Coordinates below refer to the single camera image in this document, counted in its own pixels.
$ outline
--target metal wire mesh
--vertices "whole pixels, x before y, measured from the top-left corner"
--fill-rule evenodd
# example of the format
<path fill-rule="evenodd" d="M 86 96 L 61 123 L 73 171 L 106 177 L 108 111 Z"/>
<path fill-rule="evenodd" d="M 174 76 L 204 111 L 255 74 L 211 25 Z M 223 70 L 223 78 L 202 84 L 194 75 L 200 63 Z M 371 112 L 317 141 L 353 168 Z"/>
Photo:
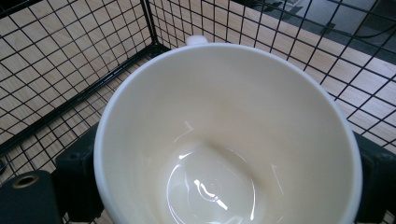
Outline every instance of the metal wire mesh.
<path fill-rule="evenodd" d="M 140 2 L 41 1 L 2 17 L 0 143 L 151 43 Z M 53 170 L 56 155 L 99 120 L 111 92 L 133 70 L 11 150 L 0 183 L 28 170 Z"/>
<path fill-rule="evenodd" d="M 205 35 L 269 51 L 305 70 L 355 132 L 396 152 L 396 19 L 378 12 L 380 0 L 361 6 L 324 2 L 328 13 L 319 20 L 318 1 L 312 0 L 149 0 L 152 30 L 137 0 L 26 1 L 2 10 L 0 144 L 117 71 L 152 41 L 174 49 L 189 35 Z M 367 28 L 379 21 L 380 27 Z M 52 171 L 54 158 L 100 119 L 114 90 L 150 59 L 148 53 L 4 154 L 0 185 L 27 171 Z M 383 223 L 393 221 L 387 214 Z"/>
<path fill-rule="evenodd" d="M 245 2 L 251 7 L 226 0 L 151 0 L 150 7 L 159 41 L 166 47 L 183 46 L 188 35 L 205 35 L 210 41 L 274 53 L 320 83 L 342 108 L 355 132 L 396 152 L 396 18 L 375 13 L 379 1 L 369 10 L 331 1 L 326 10 L 332 14 L 323 23 L 309 16 L 315 1 L 301 2 L 306 4 L 302 15 L 293 14 L 287 4 L 276 7 L 263 1 Z M 373 43 L 359 34 L 363 22 L 351 33 L 341 30 L 347 30 L 342 26 L 347 21 L 337 23 L 341 28 L 329 25 L 340 21 L 337 18 L 342 11 L 345 15 L 359 14 L 362 21 L 379 17 L 392 24 L 382 34 L 381 42 Z"/>

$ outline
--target wire shelf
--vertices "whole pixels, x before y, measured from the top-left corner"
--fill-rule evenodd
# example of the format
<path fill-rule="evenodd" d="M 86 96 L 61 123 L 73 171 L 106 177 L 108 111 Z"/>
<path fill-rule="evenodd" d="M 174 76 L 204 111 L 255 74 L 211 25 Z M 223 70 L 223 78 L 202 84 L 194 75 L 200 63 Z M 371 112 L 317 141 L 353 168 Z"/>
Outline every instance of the wire shelf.
<path fill-rule="evenodd" d="M 331 95 L 354 132 L 396 153 L 396 7 L 385 10 L 384 2 L 0 5 L 0 156 L 7 166 L 0 185 L 27 171 L 53 171 L 57 155 L 99 121 L 121 82 L 159 52 L 184 46 L 189 35 L 295 64 Z M 393 221 L 387 214 L 383 223 Z"/>

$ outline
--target wooden surface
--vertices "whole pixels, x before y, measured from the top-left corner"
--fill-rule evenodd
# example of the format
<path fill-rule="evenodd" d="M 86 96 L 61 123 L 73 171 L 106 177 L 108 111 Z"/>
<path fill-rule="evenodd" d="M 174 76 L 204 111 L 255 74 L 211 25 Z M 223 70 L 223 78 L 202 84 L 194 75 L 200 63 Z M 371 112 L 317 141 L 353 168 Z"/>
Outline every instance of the wooden surface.
<path fill-rule="evenodd" d="M 102 1 L 87 2 L 66 6 L 63 0 L 42 1 L 0 20 L 0 143 L 150 43 L 139 1 L 110 2 L 105 7 Z M 396 105 L 396 84 L 389 82 L 396 74 L 395 64 L 228 0 L 150 2 L 165 46 L 181 47 L 188 35 L 205 35 L 212 42 L 270 51 L 339 96 L 336 103 L 354 131 L 370 129 L 364 136 L 379 145 L 385 142 L 374 134 L 387 141 L 396 138 L 396 129 L 390 126 L 396 125 L 395 107 L 386 103 Z M 52 171 L 53 159 L 99 120 L 112 92 L 138 66 L 11 151 L 6 156 L 10 168 L 0 175 L 0 184 L 33 169 Z M 392 145 L 385 148 L 396 153 Z"/>

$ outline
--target wire basket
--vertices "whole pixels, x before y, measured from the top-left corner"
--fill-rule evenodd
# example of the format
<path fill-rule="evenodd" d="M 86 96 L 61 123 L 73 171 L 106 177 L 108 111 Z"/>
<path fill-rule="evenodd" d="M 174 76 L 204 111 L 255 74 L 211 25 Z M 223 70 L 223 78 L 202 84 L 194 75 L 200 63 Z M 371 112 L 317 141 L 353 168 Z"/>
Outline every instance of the wire basket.
<path fill-rule="evenodd" d="M 295 64 L 331 95 L 354 132 L 396 153 L 394 5 L 386 0 L 0 5 L 0 166 L 7 167 L 0 185 L 28 171 L 53 171 L 54 159 L 99 121 L 121 82 L 156 55 L 184 46 L 189 35 L 262 49 Z M 387 214 L 383 223 L 393 220 Z M 110 220 L 104 214 L 94 222 Z"/>

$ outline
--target wooden floor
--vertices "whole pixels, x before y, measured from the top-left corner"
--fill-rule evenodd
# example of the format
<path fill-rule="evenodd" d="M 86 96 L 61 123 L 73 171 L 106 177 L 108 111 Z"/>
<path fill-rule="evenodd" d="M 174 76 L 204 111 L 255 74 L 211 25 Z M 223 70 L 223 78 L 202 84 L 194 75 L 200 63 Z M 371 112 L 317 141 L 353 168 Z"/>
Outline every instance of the wooden floor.
<path fill-rule="evenodd" d="M 396 153 L 395 64 L 228 0 L 150 3 L 165 46 L 205 35 L 211 42 L 270 51 L 319 82 L 355 132 Z M 0 144 L 151 42 L 139 4 L 49 0 L 0 20 Z M 141 63 L 8 153 L 10 168 L 0 184 L 33 169 L 52 171 L 54 158 L 100 119 L 112 92 Z"/>

